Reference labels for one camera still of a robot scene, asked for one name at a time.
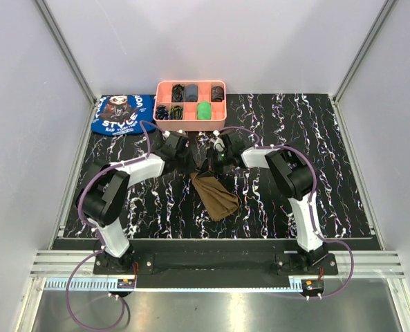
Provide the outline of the brown cloth napkin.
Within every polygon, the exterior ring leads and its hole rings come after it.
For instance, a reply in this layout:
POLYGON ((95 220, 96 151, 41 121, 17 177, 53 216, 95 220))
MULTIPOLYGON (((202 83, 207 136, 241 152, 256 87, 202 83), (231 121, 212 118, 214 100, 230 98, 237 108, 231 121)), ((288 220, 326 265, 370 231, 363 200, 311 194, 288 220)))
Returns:
POLYGON ((216 177, 200 177, 194 172, 190 178, 211 220, 221 221, 238 210, 238 196, 229 192, 216 177))

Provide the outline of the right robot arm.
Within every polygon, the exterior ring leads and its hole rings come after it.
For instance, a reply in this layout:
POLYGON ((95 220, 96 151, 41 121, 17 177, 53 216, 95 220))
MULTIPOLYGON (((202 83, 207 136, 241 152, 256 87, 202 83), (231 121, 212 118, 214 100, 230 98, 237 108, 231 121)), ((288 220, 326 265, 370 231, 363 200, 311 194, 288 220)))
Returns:
POLYGON ((288 269, 306 274, 322 269, 328 249, 315 206, 316 172, 307 158, 290 145, 250 146, 233 129, 215 131, 213 135, 198 175, 221 174, 229 166, 269 169, 277 188, 290 203, 297 226, 297 254, 292 256, 288 269))

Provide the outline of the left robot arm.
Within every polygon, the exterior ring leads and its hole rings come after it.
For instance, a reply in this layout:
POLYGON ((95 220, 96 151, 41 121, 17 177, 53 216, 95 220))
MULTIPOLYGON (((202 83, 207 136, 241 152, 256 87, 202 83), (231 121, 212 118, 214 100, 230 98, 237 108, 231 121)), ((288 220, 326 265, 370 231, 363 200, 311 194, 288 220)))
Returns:
POLYGON ((165 140, 147 155, 116 163, 91 164, 76 200, 82 223, 100 240, 100 264, 116 273, 132 271, 133 249, 124 234, 120 214, 129 188, 172 172, 188 174, 196 163, 184 131, 164 132, 165 140))

